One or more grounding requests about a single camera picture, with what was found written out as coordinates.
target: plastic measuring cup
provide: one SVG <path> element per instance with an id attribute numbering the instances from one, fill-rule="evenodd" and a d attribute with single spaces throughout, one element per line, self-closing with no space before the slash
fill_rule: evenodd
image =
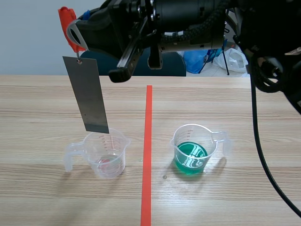
<path id="1" fill-rule="evenodd" d="M 72 156 L 81 155 L 101 178 L 114 178 L 122 173 L 130 139 L 118 130 L 109 131 L 110 134 L 92 132 L 82 142 L 68 145 L 64 156 L 66 171 L 72 170 Z"/>
<path id="2" fill-rule="evenodd" d="M 186 174 L 203 172 L 219 143 L 223 143 L 223 154 L 229 155 L 231 141 L 226 132 L 212 132 L 197 124 L 179 127 L 170 141 L 174 147 L 174 161 Z"/>

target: wooden table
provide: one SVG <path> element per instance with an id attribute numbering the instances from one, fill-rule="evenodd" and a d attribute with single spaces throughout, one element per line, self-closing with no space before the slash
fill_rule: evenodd
<path id="1" fill-rule="evenodd" d="M 0 76 L 0 225 L 139 226 L 146 85 L 153 86 L 153 226 L 299 226 L 267 180 L 253 138 L 247 78 L 101 77 L 108 123 L 132 139 L 124 173 L 94 175 L 64 148 L 84 129 L 67 76 Z M 283 191 L 301 208 L 301 116 L 282 93 L 258 93 L 262 147 Z M 227 131 L 232 156 L 215 154 L 201 176 L 174 167 L 169 140 L 198 123 Z"/>

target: white bag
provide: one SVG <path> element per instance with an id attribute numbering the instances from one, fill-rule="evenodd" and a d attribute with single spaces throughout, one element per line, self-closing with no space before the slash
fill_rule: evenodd
<path id="1" fill-rule="evenodd" d="M 229 70 L 242 73 L 246 72 L 246 65 L 248 64 L 248 61 L 243 53 L 234 48 L 230 48 L 225 51 L 225 57 Z M 222 53 L 218 57 L 214 58 L 213 65 L 226 69 Z"/>

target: red clip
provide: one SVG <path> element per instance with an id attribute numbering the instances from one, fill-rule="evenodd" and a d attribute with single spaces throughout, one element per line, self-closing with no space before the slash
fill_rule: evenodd
<path id="1" fill-rule="evenodd" d="M 64 35 L 65 35 L 65 38 L 67 39 L 67 41 L 68 41 L 69 45 L 71 46 L 71 48 L 73 49 L 73 51 L 75 53 L 78 53 L 79 51 L 85 51 L 84 48 L 82 48 L 81 46 L 78 46 L 75 43 L 73 43 L 72 41 L 70 41 L 66 34 L 68 25 L 73 20 L 76 20 L 76 15 L 75 15 L 74 10 L 72 8 L 67 8 L 64 6 L 58 10 L 58 14 L 60 16 L 61 25 L 62 25 L 62 29 L 63 29 Z"/>

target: metal plate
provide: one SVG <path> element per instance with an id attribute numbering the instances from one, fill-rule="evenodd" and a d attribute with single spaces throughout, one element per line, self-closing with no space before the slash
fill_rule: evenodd
<path id="1" fill-rule="evenodd" d="M 86 131 L 109 133 L 95 59 L 63 57 Z"/>

